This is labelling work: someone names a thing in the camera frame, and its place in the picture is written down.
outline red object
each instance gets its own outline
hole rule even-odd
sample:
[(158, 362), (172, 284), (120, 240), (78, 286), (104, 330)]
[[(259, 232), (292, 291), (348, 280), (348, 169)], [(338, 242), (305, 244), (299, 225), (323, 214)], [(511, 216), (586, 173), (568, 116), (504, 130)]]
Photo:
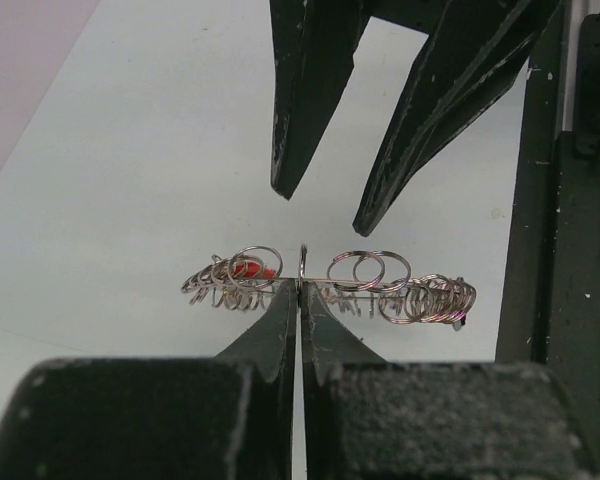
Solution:
[[(242, 270), (244, 270), (244, 265), (238, 265), (233, 271), (233, 275), (239, 275)], [(270, 268), (265, 267), (264, 271), (260, 271), (260, 265), (255, 262), (247, 262), (247, 273), (240, 278), (253, 278), (253, 277), (263, 277), (263, 278), (274, 278), (276, 276), (275, 270), (271, 270)]]

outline pink wall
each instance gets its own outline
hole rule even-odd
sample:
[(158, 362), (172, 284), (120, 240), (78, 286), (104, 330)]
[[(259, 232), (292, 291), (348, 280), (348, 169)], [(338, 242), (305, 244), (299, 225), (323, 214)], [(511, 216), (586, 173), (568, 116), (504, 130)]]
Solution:
[(0, 170), (99, 0), (0, 0)]

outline black block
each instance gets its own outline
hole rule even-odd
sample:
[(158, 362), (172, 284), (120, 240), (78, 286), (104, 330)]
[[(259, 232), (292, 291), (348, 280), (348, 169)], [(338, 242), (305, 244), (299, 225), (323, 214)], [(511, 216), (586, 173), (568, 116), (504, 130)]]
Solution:
[(212, 360), (56, 360), (0, 425), (0, 480), (280, 478), (265, 383)]
[(571, 479), (597, 468), (564, 391), (535, 365), (337, 365), (312, 479)]

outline black metal frame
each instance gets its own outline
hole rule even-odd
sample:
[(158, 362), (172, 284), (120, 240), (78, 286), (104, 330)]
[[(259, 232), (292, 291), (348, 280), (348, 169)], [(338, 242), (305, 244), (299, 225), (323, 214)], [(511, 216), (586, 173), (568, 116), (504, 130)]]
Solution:
[(496, 361), (556, 372), (600, 456), (600, 162), (561, 128), (569, 20), (561, 8), (530, 60)]

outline white table surface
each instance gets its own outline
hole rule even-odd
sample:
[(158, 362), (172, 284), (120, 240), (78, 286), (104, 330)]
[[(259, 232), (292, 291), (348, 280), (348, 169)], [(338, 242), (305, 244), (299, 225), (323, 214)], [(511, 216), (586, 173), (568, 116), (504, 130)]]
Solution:
[(252, 244), (277, 248), (289, 274), (306, 242), (309, 275), (364, 248), (404, 255), (416, 275), (463, 276), (478, 301), (459, 333), (378, 319), (348, 325), (388, 359), (491, 361), (524, 73), (416, 176), (371, 237), (351, 227), (423, 41), (371, 21), (340, 107), (287, 202), (269, 187), (268, 2), (101, 0), (0, 174), (0, 414), (19, 378), (46, 358), (220, 351), (248, 321), (202, 314), (179, 287), (212, 253)]

